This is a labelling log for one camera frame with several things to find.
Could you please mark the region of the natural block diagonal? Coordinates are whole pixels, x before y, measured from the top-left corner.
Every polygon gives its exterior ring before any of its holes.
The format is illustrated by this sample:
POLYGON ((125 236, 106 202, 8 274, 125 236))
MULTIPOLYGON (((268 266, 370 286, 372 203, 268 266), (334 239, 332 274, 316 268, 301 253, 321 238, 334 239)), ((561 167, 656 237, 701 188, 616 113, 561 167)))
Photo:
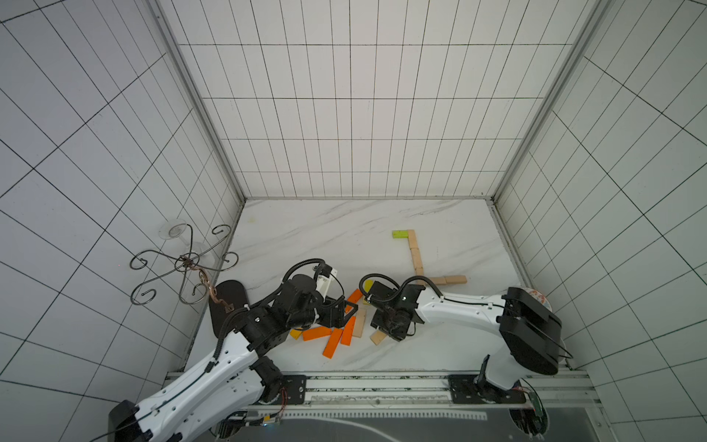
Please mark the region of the natural block diagonal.
POLYGON ((375 333, 370 336, 370 340, 373 344, 380 345, 387 337, 388 335, 386 335, 384 331, 375 331, 375 333))
POLYGON ((414 230, 408 230, 408 244, 410 249, 418 249, 418 240, 414 230))

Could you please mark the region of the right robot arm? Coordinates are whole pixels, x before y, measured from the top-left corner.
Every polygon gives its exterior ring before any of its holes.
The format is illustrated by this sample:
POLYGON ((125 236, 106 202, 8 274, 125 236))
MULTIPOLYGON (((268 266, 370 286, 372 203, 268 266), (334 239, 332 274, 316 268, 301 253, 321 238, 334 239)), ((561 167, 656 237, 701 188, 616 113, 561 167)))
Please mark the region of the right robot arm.
POLYGON ((366 274, 358 288, 376 309, 372 326, 398 342, 412 336, 417 325, 435 323, 469 327, 499 340, 501 346, 484 357, 467 386, 485 403, 507 399, 530 375, 556 375, 561 361, 574 357, 563 345, 563 324, 550 302, 528 287, 463 300, 426 276, 399 284, 384 274, 366 274))

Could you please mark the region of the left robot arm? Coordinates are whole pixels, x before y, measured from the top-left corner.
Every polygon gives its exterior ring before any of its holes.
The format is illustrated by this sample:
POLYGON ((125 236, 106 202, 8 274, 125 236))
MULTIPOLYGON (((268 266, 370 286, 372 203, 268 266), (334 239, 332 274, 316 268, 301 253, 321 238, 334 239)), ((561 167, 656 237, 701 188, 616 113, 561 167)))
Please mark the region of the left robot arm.
POLYGON ((101 441, 193 441, 234 412, 279 401, 285 377, 268 357, 294 329, 342 330, 357 305, 328 295, 336 270, 320 258, 295 264, 274 292, 224 319, 212 355, 152 396, 123 401, 101 441))

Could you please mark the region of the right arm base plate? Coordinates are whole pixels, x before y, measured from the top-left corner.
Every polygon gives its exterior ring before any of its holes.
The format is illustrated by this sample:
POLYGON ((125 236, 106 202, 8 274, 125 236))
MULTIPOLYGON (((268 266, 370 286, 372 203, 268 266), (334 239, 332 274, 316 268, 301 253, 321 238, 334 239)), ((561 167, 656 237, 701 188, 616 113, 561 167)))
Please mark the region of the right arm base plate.
POLYGON ((452 374, 447 377, 451 401, 454 404, 521 405, 527 402, 523 392, 501 390, 477 374, 452 374))

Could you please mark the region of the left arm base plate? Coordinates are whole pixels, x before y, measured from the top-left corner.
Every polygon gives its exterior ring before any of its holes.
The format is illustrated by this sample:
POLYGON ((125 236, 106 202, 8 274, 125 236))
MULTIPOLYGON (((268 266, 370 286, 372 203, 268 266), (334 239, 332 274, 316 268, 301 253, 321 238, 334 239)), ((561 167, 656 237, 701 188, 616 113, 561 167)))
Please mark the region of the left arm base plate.
POLYGON ((278 403, 302 405, 305 403, 307 381, 305 375, 284 375, 263 380, 254 373, 257 396, 250 405, 275 405, 278 403))

